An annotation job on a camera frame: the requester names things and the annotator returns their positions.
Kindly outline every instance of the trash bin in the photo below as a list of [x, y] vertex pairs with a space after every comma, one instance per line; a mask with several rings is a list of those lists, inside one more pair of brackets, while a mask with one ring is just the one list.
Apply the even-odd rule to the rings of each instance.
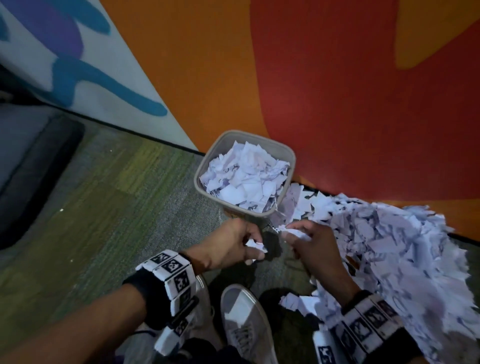
[[233, 143], [235, 141], [242, 144], [249, 142], [251, 144], [260, 145], [273, 158], [284, 160], [290, 163], [287, 172], [287, 179], [285, 180], [283, 189], [277, 198], [277, 204], [282, 201], [285, 193], [287, 193], [288, 186], [290, 186], [290, 182], [292, 181], [293, 177], [293, 171], [295, 170], [295, 153], [289, 146], [286, 146], [285, 144], [252, 133], [242, 132], [240, 130], [229, 130], [218, 137], [200, 163], [200, 166], [193, 177], [193, 184], [199, 193], [220, 204], [227, 214], [237, 217], [252, 216], [255, 218], [266, 218], [275, 212], [275, 205], [273, 205], [270, 210], [261, 213], [249, 211], [236, 205], [232, 205], [226, 201], [220, 200], [219, 198], [207, 193], [200, 182], [200, 176], [207, 171], [210, 161], [217, 158], [219, 154], [226, 154], [233, 147]]

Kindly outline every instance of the white paper piece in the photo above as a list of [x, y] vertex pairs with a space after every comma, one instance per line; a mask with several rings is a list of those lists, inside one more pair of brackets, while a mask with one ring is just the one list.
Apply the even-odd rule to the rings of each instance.
[[268, 253], [267, 249], [265, 248], [265, 246], [263, 245], [263, 243], [257, 243], [255, 240], [253, 239], [249, 239], [246, 243], [245, 243], [245, 246], [249, 246], [251, 248], [255, 248], [255, 249], [258, 249], [258, 250], [261, 250], [262, 252], [264, 253]]
[[260, 146], [235, 142], [225, 155], [210, 161], [199, 179], [213, 196], [249, 211], [263, 212], [275, 204], [289, 165]]
[[[288, 198], [271, 215], [274, 229], [303, 239], [306, 234], [285, 228], [294, 218], [306, 216], [330, 226], [344, 261], [348, 256], [358, 264], [348, 269], [354, 271], [354, 281], [381, 295], [398, 312], [430, 363], [478, 362], [474, 340], [480, 338], [480, 315], [465, 282], [466, 251], [448, 237], [452, 229], [443, 215], [428, 206], [398, 208], [344, 194], [306, 192], [291, 185]], [[315, 311], [332, 328], [341, 319], [340, 306], [318, 282], [314, 285], [310, 300], [287, 295], [280, 304], [303, 313]]]

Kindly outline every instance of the hand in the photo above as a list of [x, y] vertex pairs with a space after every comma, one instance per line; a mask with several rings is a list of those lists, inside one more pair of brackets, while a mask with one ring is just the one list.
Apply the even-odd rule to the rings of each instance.
[[240, 218], [229, 219], [208, 235], [200, 244], [184, 251], [192, 261], [195, 274], [211, 269], [221, 269], [241, 261], [264, 259], [265, 254], [245, 246], [249, 239], [262, 243], [258, 226]]
[[307, 242], [289, 232], [282, 232], [283, 238], [322, 287], [335, 297], [340, 306], [345, 306], [360, 288], [343, 266], [332, 229], [310, 220], [292, 222], [287, 229], [301, 230], [312, 238]]

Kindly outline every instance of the person's left hand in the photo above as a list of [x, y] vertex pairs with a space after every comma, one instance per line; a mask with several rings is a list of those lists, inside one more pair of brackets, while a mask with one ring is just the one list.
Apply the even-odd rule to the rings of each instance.
[[262, 243], [258, 226], [240, 218], [229, 219], [200, 244], [191, 246], [183, 253], [192, 261], [196, 274], [226, 268], [241, 261], [264, 259], [264, 252], [244, 245], [249, 239]]

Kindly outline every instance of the wall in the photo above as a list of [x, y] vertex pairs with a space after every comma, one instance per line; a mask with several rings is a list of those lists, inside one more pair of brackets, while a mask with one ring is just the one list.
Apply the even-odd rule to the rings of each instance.
[[196, 149], [98, 0], [0, 0], [0, 62], [46, 102]]
[[[428, 203], [480, 239], [479, 2], [101, 2], [0, 0], [0, 61], [50, 102], [203, 152], [228, 129], [272, 137], [303, 182]], [[14, 3], [53, 7], [82, 48], [58, 50]]]

